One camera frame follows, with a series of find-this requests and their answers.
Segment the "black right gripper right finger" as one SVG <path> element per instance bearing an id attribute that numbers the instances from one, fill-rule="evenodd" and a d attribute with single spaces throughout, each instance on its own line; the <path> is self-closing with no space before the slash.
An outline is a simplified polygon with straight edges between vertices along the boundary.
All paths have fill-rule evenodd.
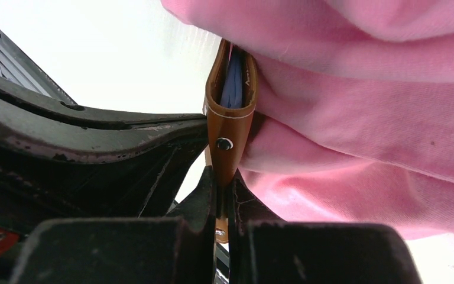
<path id="1" fill-rule="evenodd" d="M 240 173 L 227 194 L 231 283 L 421 282 L 405 242 L 386 225 L 284 221 Z"/>

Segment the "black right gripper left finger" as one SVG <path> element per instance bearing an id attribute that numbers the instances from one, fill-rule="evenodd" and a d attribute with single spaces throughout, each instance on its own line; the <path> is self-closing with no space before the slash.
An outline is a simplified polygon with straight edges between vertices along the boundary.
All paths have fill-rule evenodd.
<path id="1" fill-rule="evenodd" d="M 204 168 L 194 191 L 164 217 L 42 222 L 11 283 L 213 283 L 216 185 Z"/>

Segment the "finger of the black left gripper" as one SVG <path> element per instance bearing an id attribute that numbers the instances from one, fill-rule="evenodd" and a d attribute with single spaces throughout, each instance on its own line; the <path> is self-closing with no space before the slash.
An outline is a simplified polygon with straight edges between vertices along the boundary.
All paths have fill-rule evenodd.
<path id="1" fill-rule="evenodd" d="M 0 228 L 163 216 L 206 143 L 201 114 L 69 105 L 0 77 Z"/>

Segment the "brown leather card holder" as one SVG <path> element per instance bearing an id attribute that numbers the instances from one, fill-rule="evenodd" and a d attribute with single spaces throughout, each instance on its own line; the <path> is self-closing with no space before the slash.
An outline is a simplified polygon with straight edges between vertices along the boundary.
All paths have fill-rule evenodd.
<path id="1" fill-rule="evenodd" d="M 258 72 L 254 57 L 222 39 L 206 81 L 204 113 L 209 155 L 217 182 L 216 240 L 229 241 L 227 197 L 241 161 L 258 100 Z"/>

